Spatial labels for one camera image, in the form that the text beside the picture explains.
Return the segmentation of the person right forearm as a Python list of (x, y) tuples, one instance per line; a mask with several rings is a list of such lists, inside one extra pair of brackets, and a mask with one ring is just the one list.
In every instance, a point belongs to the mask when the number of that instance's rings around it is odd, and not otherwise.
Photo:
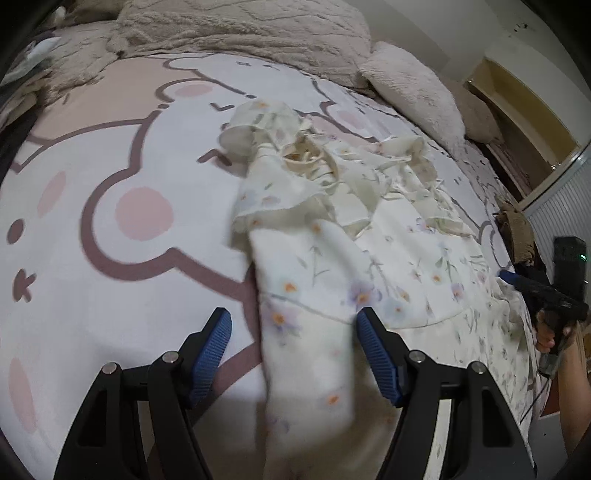
[(566, 346), (558, 371), (559, 408), (562, 436), (568, 457), (572, 457), (590, 425), (590, 383), (578, 345), (578, 331), (564, 329)]

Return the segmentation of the person right hand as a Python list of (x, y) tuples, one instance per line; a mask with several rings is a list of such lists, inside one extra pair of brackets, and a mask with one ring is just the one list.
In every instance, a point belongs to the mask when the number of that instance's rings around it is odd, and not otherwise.
[[(550, 350), (558, 344), (556, 338), (556, 331), (553, 330), (548, 323), (546, 322), (546, 312), (544, 310), (540, 310), (536, 314), (536, 349), (541, 353), (549, 353)], [(577, 333), (577, 325), (572, 324), (564, 328), (563, 330), (563, 350), (566, 351), (571, 347), (575, 340), (575, 335)]]

